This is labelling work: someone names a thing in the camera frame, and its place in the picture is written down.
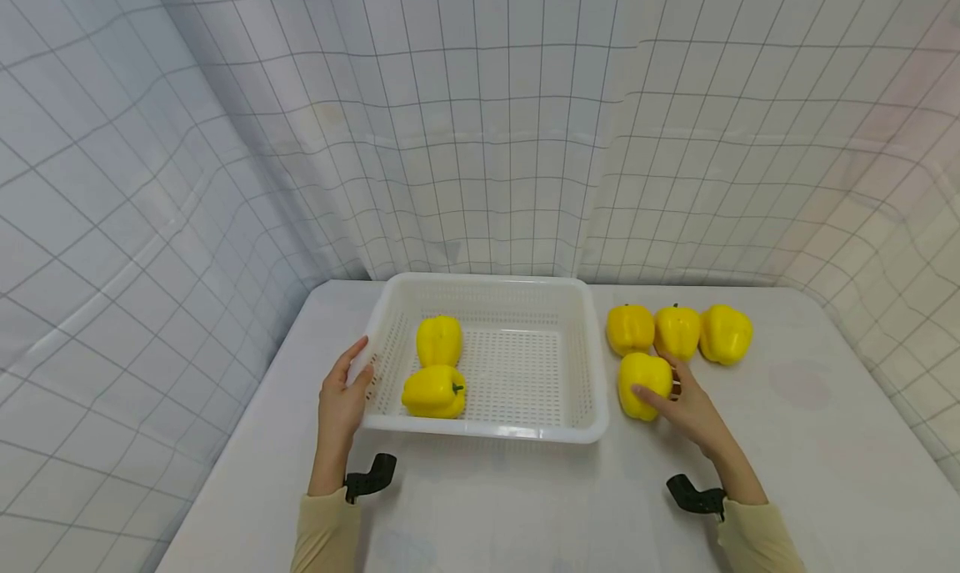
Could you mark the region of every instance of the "grid backdrop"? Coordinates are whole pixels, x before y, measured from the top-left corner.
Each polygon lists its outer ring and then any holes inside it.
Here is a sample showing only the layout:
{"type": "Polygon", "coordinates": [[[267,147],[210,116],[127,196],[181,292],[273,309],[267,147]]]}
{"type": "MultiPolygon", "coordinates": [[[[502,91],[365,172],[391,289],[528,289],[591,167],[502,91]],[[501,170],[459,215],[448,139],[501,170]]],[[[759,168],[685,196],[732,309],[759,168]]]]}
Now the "grid backdrop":
{"type": "Polygon", "coordinates": [[[0,0],[4,570],[152,571],[308,291],[785,284],[960,489],[960,0],[0,0]]]}

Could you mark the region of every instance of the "right hand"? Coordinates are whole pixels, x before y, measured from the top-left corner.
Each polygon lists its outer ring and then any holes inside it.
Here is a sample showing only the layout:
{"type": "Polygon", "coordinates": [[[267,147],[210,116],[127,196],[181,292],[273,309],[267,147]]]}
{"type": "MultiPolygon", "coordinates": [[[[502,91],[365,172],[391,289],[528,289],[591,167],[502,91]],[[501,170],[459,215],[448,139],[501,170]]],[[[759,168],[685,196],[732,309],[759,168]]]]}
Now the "right hand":
{"type": "Polygon", "coordinates": [[[668,400],[644,385],[633,385],[633,393],[659,410],[663,418],[670,421],[688,440],[699,446],[700,451],[708,459],[714,460],[731,448],[735,449],[737,441],[733,439],[727,424],[713,406],[707,392],[703,391],[697,380],[693,378],[689,365],[669,352],[657,351],[657,353],[676,372],[677,379],[680,381],[680,395],[676,400],[668,400]]]}

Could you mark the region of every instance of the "white plastic basket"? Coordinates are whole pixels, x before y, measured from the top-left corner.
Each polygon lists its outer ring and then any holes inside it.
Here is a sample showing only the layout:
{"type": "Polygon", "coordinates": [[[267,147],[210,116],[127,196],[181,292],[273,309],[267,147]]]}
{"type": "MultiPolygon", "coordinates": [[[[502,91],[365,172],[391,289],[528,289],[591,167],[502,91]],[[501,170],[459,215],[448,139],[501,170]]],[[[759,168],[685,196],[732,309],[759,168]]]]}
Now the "white plastic basket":
{"type": "Polygon", "coordinates": [[[370,344],[348,383],[374,354],[362,426],[390,431],[590,443],[607,428],[600,330],[587,285],[570,278],[399,274],[387,281],[367,323],[370,344]],[[421,369],[422,320],[460,321],[457,369],[467,379],[460,419],[411,416],[403,382],[421,369]]]}

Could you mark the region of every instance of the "black clamp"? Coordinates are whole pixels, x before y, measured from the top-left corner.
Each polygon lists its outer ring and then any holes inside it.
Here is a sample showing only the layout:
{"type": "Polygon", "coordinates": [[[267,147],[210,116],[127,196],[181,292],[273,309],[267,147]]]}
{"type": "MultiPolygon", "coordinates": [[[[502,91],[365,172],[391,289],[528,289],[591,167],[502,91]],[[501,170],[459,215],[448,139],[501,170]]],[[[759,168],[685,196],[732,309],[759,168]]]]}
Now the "black clamp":
{"type": "Polygon", "coordinates": [[[666,480],[666,489],[670,490],[677,507],[696,515],[720,515],[723,520],[723,499],[727,492],[720,487],[698,491],[687,475],[680,474],[666,480]]]}
{"type": "Polygon", "coordinates": [[[373,457],[373,465],[368,473],[347,473],[343,485],[347,486],[347,502],[353,504],[358,496],[373,495],[393,480],[393,470],[397,468],[397,457],[383,452],[373,457]]]}

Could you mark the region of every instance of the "basket mesh bottom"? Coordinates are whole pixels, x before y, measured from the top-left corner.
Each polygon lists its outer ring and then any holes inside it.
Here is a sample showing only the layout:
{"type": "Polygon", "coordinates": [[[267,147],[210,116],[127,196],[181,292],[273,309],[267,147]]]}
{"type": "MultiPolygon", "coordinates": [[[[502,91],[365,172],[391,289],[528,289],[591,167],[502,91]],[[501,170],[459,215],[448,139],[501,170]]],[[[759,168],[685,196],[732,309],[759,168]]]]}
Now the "basket mesh bottom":
{"type": "MultiPolygon", "coordinates": [[[[466,325],[462,330],[463,352],[457,370],[467,379],[467,408],[461,419],[509,425],[564,424],[560,332],[466,325]]],[[[419,359],[414,356],[404,379],[419,369],[419,359]]]]}

